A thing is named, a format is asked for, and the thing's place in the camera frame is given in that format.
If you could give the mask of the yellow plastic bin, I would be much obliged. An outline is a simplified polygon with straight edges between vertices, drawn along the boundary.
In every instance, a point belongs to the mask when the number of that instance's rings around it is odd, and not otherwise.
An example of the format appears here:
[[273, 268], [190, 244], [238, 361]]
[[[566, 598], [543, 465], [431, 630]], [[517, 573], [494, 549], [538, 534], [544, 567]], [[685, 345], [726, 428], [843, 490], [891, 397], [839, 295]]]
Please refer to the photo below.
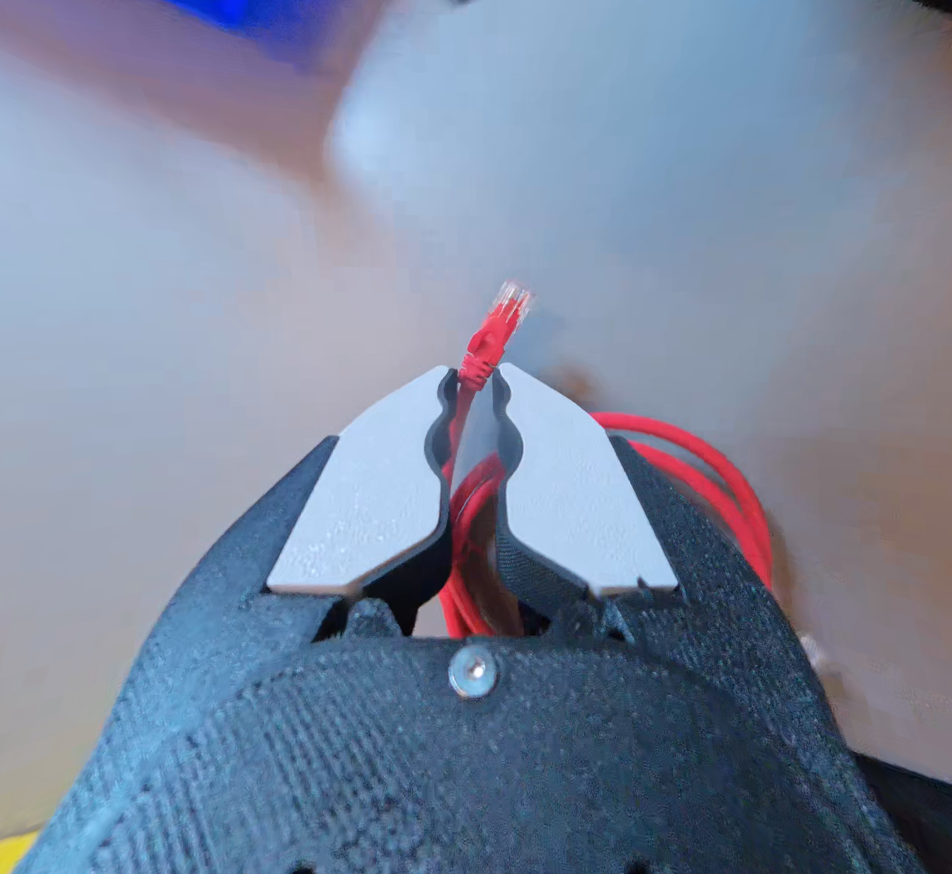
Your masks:
[[0, 871], [11, 873], [35, 843], [39, 831], [7, 836], [0, 842]]

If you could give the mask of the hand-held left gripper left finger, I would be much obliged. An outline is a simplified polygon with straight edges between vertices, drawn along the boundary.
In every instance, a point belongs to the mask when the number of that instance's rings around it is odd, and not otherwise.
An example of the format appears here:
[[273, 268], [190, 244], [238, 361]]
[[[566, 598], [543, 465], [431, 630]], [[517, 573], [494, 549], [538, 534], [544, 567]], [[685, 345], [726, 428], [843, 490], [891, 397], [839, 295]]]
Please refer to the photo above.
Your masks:
[[457, 372], [437, 366], [363, 411], [327, 462], [267, 579], [282, 595], [385, 603], [411, 635], [446, 584]]

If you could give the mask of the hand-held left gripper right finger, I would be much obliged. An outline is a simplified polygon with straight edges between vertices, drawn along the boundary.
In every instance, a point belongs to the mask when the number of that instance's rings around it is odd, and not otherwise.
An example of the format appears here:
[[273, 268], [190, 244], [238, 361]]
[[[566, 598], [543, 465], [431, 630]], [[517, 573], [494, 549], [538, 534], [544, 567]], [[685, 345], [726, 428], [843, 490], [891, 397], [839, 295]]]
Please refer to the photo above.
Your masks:
[[511, 363], [492, 379], [497, 451], [495, 566], [534, 614], [621, 601], [681, 605], [681, 583], [606, 430]]

